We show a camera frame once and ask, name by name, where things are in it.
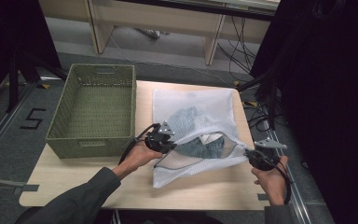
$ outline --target hand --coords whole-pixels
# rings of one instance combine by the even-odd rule
[[[151,150],[146,146],[145,141],[140,141],[132,148],[127,158],[112,171],[118,178],[123,179],[139,167],[161,157],[162,153]]]
[[[289,159],[286,156],[281,157],[281,163],[278,163],[278,167],[285,173]],[[277,169],[270,171],[261,171],[257,168],[252,169],[252,174],[257,177],[255,184],[260,185],[261,188],[267,193],[269,204],[271,205],[283,205],[284,204],[284,191],[286,189],[286,183],[283,176]]]

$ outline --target light wood tabletop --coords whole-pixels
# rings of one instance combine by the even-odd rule
[[[153,90],[200,91],[214,87],[137,81],[135,134],[152,123]],[[241,99],[233,91],[234,119],[240,140],[253,147]],[[23,206],[44,206],[63,192],[91,179],[102,167],[114,168],[119,157],[59,159],[46,145],[27,184],[39,185],[37,191],[24,191]],[[264,210],[268,201],[259,201],[264,191],[254,184],[249,162],[225,169],[180,177],[160,189],[154,189],[151,161],[122,180],[121,186],[103,207],[115,209],[168,210]]]

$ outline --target sleeve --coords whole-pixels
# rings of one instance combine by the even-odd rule
[[[266,224],[293,224],[289,205],[265,207]]]
[[[119,178],[104,167],[89,182],[53,199],[25,223],[92,223],[119,186]]]

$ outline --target basket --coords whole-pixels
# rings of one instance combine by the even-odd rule
[[[132,65],[73,64],[46,141],[61,159],[120,156],[135,133]]]

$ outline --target mesh bag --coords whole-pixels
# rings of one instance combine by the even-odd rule
[[[247,161],[246,145],[238,138],[232,110],[232,90],[154,90],[153,121],[167,120],[178,146],[159,160],[153,187],[180,176],[225,168]]]

